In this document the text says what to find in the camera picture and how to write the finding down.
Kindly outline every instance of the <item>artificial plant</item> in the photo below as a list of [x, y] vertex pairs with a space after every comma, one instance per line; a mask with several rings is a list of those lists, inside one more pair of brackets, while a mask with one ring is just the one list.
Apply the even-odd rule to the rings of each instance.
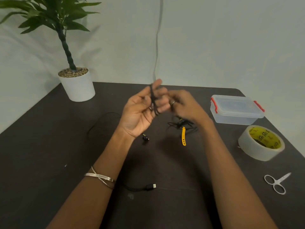
[[36, 28], [45, 25], [55, 30], [65, 50], [70, 69], [75, 71], [71, 52], [66, 42], [67, 30], [89, 31], [82, 24], [74, 22], [88, 14], [98, 12], [87, 12], [83, 9], [86, 6], [98, 5], [101, 2], [88, 3], [86, 0], [0, 0], [0, 8], [18, 9], [8, 13], [0, 24], [5, 22], [10, 16], [19, 14], [26, 18], [18, 28], [27, 28], [21, 34], [29, 33]]

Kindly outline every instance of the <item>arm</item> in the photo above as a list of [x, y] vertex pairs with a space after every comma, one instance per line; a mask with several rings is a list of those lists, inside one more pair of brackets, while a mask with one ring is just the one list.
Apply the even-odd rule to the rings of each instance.
[[186, 91], [169, 91], [174, 111], [196, 123], [203, 137], [216, 206], [223, 228], [274, 228], [276, 225], [220, 138], [213, 121]]
[[[162, 97], [156, 101], [158, 111], [169, 109], [166, 88], [157, 89], [161, 80], [153, 84], [154, 95]], [[93, 167], [98, 174], [117, 179], [128, 150], [134, 141], [146, 130], [155, 117], [151, 105], [150, 87], [132, 96], [124, 107], [120, 123], [101, 156]], [[96, 177], [84, 177], [72, 191], [63, 206], [48, 225], [51, 228], [99, 228], [105, 214], [112, 189], [103, 184]]]

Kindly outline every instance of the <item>person's left hand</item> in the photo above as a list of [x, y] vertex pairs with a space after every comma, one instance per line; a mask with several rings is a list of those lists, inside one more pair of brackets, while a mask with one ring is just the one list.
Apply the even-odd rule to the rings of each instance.
[[[152, 84], [153, 93], [158, 98], [155, 103], [160, 113], [170, 108], [169, 99], [165, 95], [167, 89], [165, 87], [157, 89], [161, 84], [161, 79], [156, 80]], [[150, 105], [150, 87], [147, 86], [128, 100], [118, 127], [122, 128], [134, 138], [141, 135], [150, 126], [156, 116], [155, 112], [149, 109]]]

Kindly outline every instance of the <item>person's right hand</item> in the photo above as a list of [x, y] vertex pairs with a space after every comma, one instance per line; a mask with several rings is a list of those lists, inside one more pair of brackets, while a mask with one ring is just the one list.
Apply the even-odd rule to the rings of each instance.
[[172, 110], [176, 115], [195, 123], [200, 119], [209, 118], [208, 114], [197, 103], [191, 93], [185, 90], [173, 90], [169, 91], [168, 95]]

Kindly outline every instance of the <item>white pot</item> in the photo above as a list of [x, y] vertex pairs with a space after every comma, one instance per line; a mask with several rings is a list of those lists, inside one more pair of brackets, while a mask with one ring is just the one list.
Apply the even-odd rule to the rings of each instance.
[[90, 100], [95, 95], [89, 70], [86, 74], [78, 77], [64, 78], [59, 76], [59, 79], [69, 99], [72, 101], [82, 102]]

